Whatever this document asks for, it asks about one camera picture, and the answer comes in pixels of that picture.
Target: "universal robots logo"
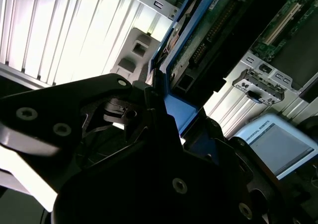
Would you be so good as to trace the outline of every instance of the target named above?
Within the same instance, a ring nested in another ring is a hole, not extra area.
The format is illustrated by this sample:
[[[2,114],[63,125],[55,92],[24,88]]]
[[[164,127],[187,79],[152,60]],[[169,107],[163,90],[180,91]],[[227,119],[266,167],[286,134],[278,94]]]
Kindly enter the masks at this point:
[[[253,138],[258,132],[260,132],[267,124],[269,121],[266,121],[263,125],[261,125],[256,131],[254,131],[245,141],[248,142],[251,138]]]

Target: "expansion slot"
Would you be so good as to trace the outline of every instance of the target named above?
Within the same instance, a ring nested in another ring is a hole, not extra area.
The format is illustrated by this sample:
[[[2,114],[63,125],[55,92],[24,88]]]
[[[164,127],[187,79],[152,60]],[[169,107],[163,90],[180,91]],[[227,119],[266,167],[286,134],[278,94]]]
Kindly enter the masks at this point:
[[[281,18],[278,24],[272,29],[272,32],[265,38],[264,44],[270,45],[276,39],[279,33],[285,28],[288,22],[293,19],[294,15],[299,11],[301,7],[302,7],[301,4],[297,2],[293,3],[290,9],[287,11],[287,13]]]
[[[237,10],[238,5],[240,5],[242,1],[239,0],[230,0],[227,6],[222,11],[221,15],[218,19],[213,23],[209,32],[205,37],[205,41],[203,41],[200,46],[195,50],[191,57],[191,62],[197,64],[201,61],[202,57],[205,55],[208,48],[211,47],[212,42],[216,39],[216,37],[220,34],[220,31],[226,26],[228,21],[230,20],[233,13]]]

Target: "bright light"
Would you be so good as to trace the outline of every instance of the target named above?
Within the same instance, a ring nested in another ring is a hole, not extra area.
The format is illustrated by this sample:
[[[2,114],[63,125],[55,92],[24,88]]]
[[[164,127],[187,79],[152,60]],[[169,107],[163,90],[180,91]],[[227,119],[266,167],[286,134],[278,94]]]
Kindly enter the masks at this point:
[[[125,129],[125,126],[123,124],[120,124],[120,123],[113,123],[113,126],[119,128],[121,130]]]
[[[181,137],[180,137],[180,140],[181,140],[181,144],[184,145],[186,140],[184,138],[181,138]]]
[[[48,212],[53,210],[57,193],[16,152],[0,146],[0,168],[10,172]]]

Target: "circuit board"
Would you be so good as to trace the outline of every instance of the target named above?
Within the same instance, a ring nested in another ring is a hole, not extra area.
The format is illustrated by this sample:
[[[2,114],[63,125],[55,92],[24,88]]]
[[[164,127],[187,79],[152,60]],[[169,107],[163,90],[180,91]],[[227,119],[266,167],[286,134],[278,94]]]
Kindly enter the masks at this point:
[[[174,77],[175,74],[178,72],[181,73],[182,67],[188,63],[189,59],[192,57],[193,52],[194,54],[200,55],[200,43],[204,40],[204,37],[209,32],[211,26],[217,19],[217,17],[222,13],[223,9],[227,5],[230,0],[213,0],[209,9],[203,16],[201,23],[197,26],[193,34],[191,35],[190,39],[187,41],[185,46],[182,49],[182,52],[177,58],[175,65],[171,68],[170,74],[172,75],[171,78]]]
[[[287,0],[254,43],[252,52],[264,61],[271,62],[317,9],[318,0]]]

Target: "metal bracket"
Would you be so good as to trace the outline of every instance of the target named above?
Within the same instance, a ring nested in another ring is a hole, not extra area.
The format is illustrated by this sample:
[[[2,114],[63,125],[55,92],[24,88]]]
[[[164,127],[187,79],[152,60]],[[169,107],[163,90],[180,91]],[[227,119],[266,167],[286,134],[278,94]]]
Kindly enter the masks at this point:
[[[251,52],[247,52],[241,59],[241,62],[253,68],[256,72],[268,77],[269,80],[281,85],[282,87],[287,88],[297,94],[301,92],[292,88],[293,79],[290,76],[282,73]]]
[[[138,0],[142,4],[154,9],[159,14],[174,20],[175,16],[179,12],[179,8],[171,5],[165,0]]]

